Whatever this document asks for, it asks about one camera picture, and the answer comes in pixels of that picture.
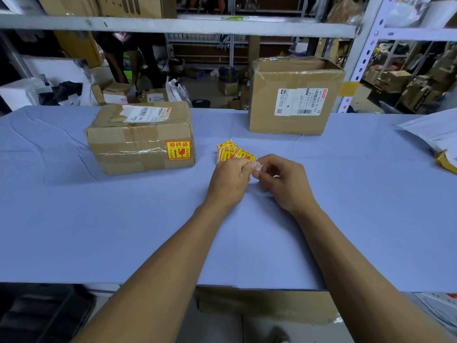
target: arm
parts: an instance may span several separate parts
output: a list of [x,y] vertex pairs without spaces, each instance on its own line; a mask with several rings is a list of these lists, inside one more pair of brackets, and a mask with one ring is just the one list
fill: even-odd
[[174,342],[213,239],[242,200],[255,165],[246,159],[219,162],[204,203],[72,343]]
[[450,342],[438,324],[389,283],[323,212],[302,165],[277,155],[259,162],[264,166],[253,176],[298,221],[356,343]]
[[128,51],[127,54],[130,57],[130,63],[132,64],[132,84],[134,86],[137,86],[138,83],[138,77],[140,75],[140,63],[139,63],[139,55],[140,51],[135,50],[135,51]]
[[108,53],[105,51],[105,57],[106,60],[108,60],[108,63],[114,68],[114,70],[117,72],[117,77],[119,78],[119,83],[128,83],[125,80],[124,77],[124,72],[123,70],[119,67],[117,64],[116,56],[112,53]]

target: shelving rack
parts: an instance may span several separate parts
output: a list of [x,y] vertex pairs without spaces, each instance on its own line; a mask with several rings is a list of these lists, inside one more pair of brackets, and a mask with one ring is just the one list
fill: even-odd
[[[362,23],[357,27],[346,24],[318,22],[318,19],[320,19],[319,12],[324,10],[324,6],[319,5],[317,16],[314,19],[305,17],[303,10],[300,12],[300,17],[241,16],[236,13],[221,16],[197,13],[179,14],[177,19],[1,14],[0,29],[227,34],[232,35],[230,37],[231,48],[234,48],[235,45],[233,35],[350,38],[354,39],[354,41],[344,67],[346,72],[345,80],[360,82],[378,40],[457,41],[457,29],[384,28],[389,5],[395,1],[370,0]],[[338,99],[335,103],[334,111],[346,112],[351,100],[351,96]]]

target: barcode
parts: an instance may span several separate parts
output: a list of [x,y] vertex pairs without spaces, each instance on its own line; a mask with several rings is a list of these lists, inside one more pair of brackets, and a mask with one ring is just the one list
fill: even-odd
[[311,103],[311,108],[314,108],[315,105],[316,105],[316,100],[317,100],[317,96],[319,95],[319,90],[316,90],[316,92],[314,93],[314,96],[313,96],[313,101]]

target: blue tablecloth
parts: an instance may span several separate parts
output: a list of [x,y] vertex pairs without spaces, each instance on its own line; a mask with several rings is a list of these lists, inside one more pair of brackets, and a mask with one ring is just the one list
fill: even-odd
[[[317,201],[401,291],[457,291],[457,176],[395,126],[416,116],[332,114],[321,136],[248,131],[244,111],[193,109],[194,167],[110,177],[84,139],[96,107],[0,118],[0,281],[124,282],[206,194],[216,145],[305,165]],[[199,284],[325,289],[298,226],[252,181]]]

